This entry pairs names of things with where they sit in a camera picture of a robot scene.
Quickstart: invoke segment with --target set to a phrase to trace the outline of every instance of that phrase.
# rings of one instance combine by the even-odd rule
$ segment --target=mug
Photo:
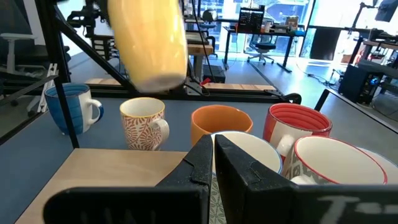
[[[91,125],[97,123],[104,115],[104,108],[98,100],[91,99],[90,88],[86,84],[64,83],[63,91],[67,98],[70,116],[76,134],[86,132]],[[50,114],[61,129],[63,134],[69,134],[61,104],[58,98],[57,89],[51,87],[44,92],[45,100]],[[93,106],[98,110],[98,116],[93,118]]]
[[[191,115],[191,142],[194,146],[205,134],[220,131],[250,133],[253,121],[245,112],[224,105],[202,106]]]
[[[384,156],[372,152],[367,149],[363,149],[358,147],[358,149],[365,152],[367,155],[372,157],[380,166],[385,170],[388,178],[388,184],[398,184],[398,166],[397,164],[391,162],[389,159],[385,158]]]
[[[296,184],[386,184],[386,171],[362,150],[337,139],[297,140],[282,175]]]
[[[127,145],[132,150],[156,151],[169,137],[169,124],[164,120],[162,101],[140,97],[120,105]]]
[[[178,1],[108,0],[108,13],[138,91],[159,92],[184,82],[188,51]]]
[[[211,135],[213,140],[213,172],[216,172],[214,153],[216,134],[222,134],[243,151],[272,169],[274,172],[280,174],[282,171],[282,159],[276,149],[267,141],[241,131],[221,131]]]
[[[316,110],[278,103],[268,110],[263,138],[276,147],[284,161],[297,139],[310,135],[329,136],[331,127],[331,121]]]

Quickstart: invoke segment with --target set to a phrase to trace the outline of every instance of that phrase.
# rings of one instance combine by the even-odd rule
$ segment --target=office chair
[[[203,21],[208,22],[207,24],[206,24],[206,23],[204,23],[204,24],[199,24],[199,27],[200,27],[200,29],[201,29],[202,31],[205,31],[205,32],[208,33],[209,29],[214,29],[215,27],[217,27],[216,24],[212,23],[212,22],[216,21],[217,18],[218,18],[217,12],[216,12],[215,10],[213,10],[213,9],[207,9],[207,10],[205,10],[205,11],[203,12],[203,14],[202,14],[201,16],[202,16]],[[207,40],[211,40],[211,45],[213,46],[213,49],[214,49],[212,55],[215,55],[216,58],[218,58],[218,55],[215,53],[215,49],[216,49],[216,38],[213,37],[213,36],[208,35],[208,36],[206,37],[206,39],[207,39]]]
[[[26,78],[37,77],[46,74],[50,65],[49,55],[45,45],[35,45],[35,37],[32,35],[23,0],[2,0],[0,4],[0,72],[5,72],[8,80],[20,80],[26,82]],[[28,115],[33,115],[32,108],[40,101],[36,96],[27,106]]]
[[[259,58],[259,61],[263,60],[264,63],[263,65],[266,65],[266,58],[271,60],[271,63],[274,63],[274,59],[271,58],[270,56],[263,55],[265,53],[268,53],[270,50],[276,49],[276,44],[272,43],[272,35],[257,35],[253,34],[251,41],[250,41],[250,47],[254,49],[256,52],[259,54],[253,56],[253,57],[248,57],[248,62],[250,62],[250,59],[254,58]]]

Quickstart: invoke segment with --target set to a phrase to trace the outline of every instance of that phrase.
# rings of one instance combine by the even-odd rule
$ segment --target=orange mug
[[[219,131],[250,133],[253,121],[245,112],[232,106],[202,106],[191,115],[191,142],[194,146],[205,134]]]

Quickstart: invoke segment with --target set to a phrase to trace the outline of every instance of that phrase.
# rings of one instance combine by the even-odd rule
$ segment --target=red and white mug
[[[286,157],[282,175],[296,184],[386,184],[384,168],[362,150],[337,139],[306,136]]]
[[[294,142],[304,136],[329,136],[331,121],[319,111],[293,103],[272,105],[267,114],[263,138],[284,161]]]

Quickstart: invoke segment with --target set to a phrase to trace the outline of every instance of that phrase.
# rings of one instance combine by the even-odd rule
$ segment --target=wooden board
[[[114,78],[91,78],[85,82],[86,84],[97,85],[120,85]]]
[[[205,50],[203,49],[202,44],[188,44],[188,54],[189,55],[205,55]],[[212,54],[213,53],[213,46],[211,45],[205,45],[206,48],[206,54]]]
[[[270,85],[247,85],[247,84],[225,84],[225,83],[207,83],[205,85],[209,89],[218,90],[276,90]]]
[[[91,78],[86,81],[86,84],[99,84],[99,85],[120,85],[113,78]],[[222,89],[222,90],[276,90],[275,87],[270,85],[247,85],[247,84],[225,84],[225,83],[207,83],[205,85],[209,89]]]
[[[169,174],[186,152],[75,149],[36,196],[18,224],[44,223],[46,201],[71,187],[152,187]]]
[[[369,46],[374,46],[374,47],[377,47],[379,45],[378,42],[370,41],[370,40],[364,40],[363,44],[369,45]],[[385,49],[398,50],[398,45],[394,45],[394,44],[381,44],[380,47],[385,48]]]

